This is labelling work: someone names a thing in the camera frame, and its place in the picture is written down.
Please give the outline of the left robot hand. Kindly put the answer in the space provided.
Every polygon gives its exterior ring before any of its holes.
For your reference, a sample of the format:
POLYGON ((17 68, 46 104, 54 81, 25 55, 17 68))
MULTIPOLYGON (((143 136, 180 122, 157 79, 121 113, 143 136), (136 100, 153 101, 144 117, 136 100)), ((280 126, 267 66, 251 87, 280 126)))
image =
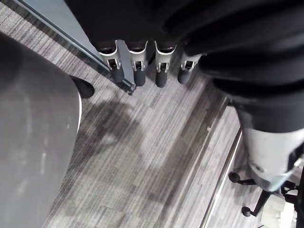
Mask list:
POLYGON ((69 0, 96 49, 110 40, 181 44, 235 107, 252 175, 277 190, 304 143, 301 0, 69 0))

